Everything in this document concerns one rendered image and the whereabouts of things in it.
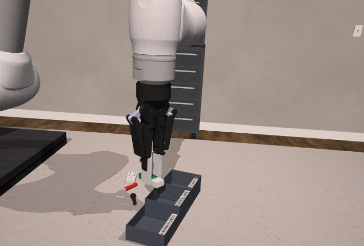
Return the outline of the white domino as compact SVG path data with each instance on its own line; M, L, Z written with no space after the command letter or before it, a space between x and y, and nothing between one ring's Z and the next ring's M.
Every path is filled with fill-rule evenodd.
M126 178L126 182L135 182L137 177L137 172L129 172Z

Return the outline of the green and white eraser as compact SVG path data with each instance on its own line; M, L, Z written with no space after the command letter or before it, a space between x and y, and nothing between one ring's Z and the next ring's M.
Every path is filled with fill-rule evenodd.
M138 176L139 179L141 179L141 173L139 173ZM155 188L159 188L161 186L164 185L164 180L155 176L154 174L152 174L152 178L151 178L151 186L155 187Z

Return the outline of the red battery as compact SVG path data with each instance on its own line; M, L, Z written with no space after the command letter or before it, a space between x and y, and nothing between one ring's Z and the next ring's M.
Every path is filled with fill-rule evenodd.
M132 189L132 188L136 187L136 186L137 186L137 183L135 182L135 183L133 183L133 184L131 184L131 185L129 185L129 186L127 186L127 187L123 188L123 191L125 192L125 191L127 191L127 190L129 190L129 189Z

